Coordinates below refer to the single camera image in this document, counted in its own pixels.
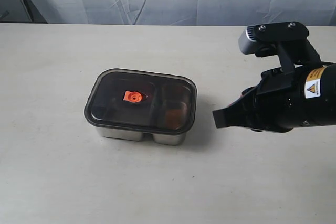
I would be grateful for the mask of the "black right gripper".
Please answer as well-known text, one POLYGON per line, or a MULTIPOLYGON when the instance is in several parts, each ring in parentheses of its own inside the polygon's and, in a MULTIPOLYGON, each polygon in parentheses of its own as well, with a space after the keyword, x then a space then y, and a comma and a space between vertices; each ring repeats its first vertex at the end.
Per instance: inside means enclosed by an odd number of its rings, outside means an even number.
POLYGON ((257 87, 248 88, 229 106, 214 110, 216 127, 285 133, 300 127, 335 125, 335 64, 307 71, 299 67, 291 88, 257 91, 257 87))

